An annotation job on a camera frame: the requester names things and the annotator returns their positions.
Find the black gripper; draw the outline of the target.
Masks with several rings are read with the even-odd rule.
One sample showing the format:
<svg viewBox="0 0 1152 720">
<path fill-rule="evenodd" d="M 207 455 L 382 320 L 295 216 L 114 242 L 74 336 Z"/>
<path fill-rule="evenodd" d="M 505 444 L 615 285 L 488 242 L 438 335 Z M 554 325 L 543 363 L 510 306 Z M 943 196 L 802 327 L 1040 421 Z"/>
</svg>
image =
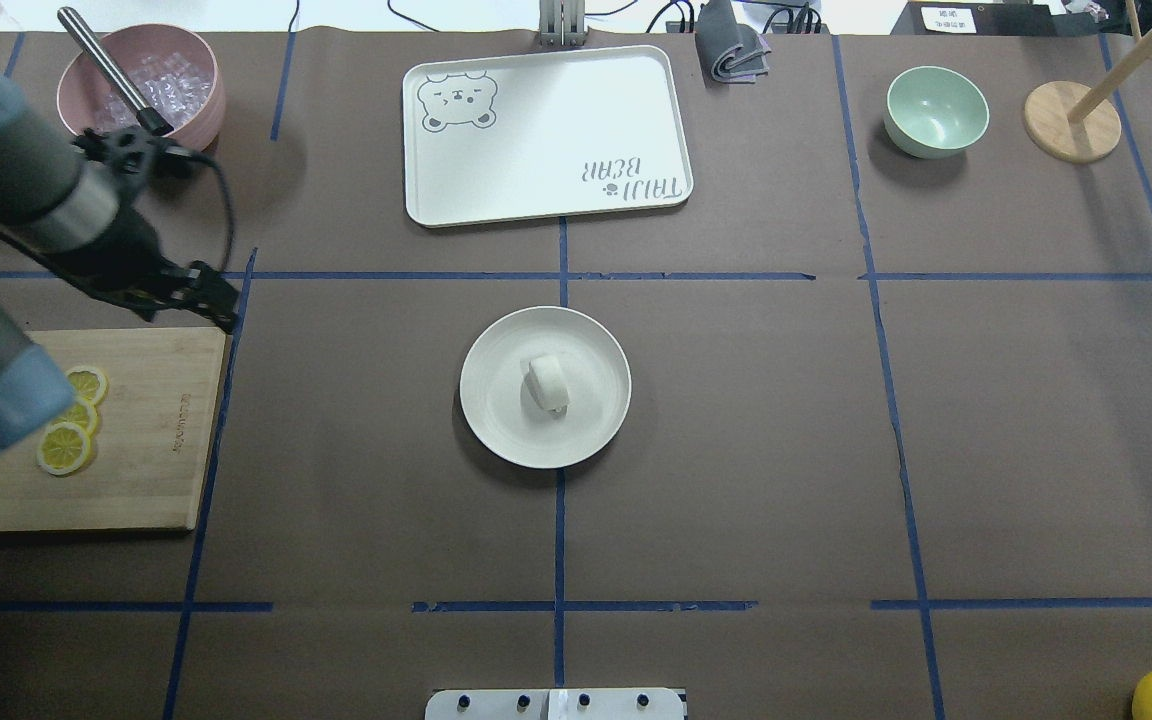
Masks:
<svg viewBox="0 0 1152 720">
<path fill-rule="evenodd" d="M 132 209 L 79 247 L 41 250 L 41 264 L 90 300 L 154 319 L 164 310 L 200 316 L 225 334 L 237 325 L 238 291 L 206 263 L 182 270 L 166 260 L 154 228 Z"/>
</svg>

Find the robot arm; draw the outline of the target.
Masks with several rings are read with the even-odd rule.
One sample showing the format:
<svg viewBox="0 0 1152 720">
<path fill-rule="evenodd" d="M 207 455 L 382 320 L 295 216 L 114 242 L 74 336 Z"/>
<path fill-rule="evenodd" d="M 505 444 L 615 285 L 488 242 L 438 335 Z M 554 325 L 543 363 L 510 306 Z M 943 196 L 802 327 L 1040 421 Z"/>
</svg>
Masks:
<svg viewBox="0 0 1152 720">
<path fill-rule="evenodd" d="M 65 135 L 0 69 L 0 247 L 50 276 L 142 320 L 200 316 L 223 332 L 238 291 L 220 268 L 175 263 L 137 209 L 147 179 L 219 164 L 137 126 Z M 76 401 L 65 370 L 0 305 L 0 454 Z"/>
</svg>

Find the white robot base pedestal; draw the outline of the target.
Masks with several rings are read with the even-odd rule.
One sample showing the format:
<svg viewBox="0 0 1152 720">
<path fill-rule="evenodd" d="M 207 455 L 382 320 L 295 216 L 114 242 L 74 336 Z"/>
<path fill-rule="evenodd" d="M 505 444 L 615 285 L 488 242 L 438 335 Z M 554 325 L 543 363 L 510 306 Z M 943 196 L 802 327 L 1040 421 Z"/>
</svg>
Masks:
<svg viewBox="0 0 1152 720">
<path fill-rule="evenodd" d="M 684 694 L 666 687 L 444 689 L 425 719 L 685 719 Z"/>
</svg>

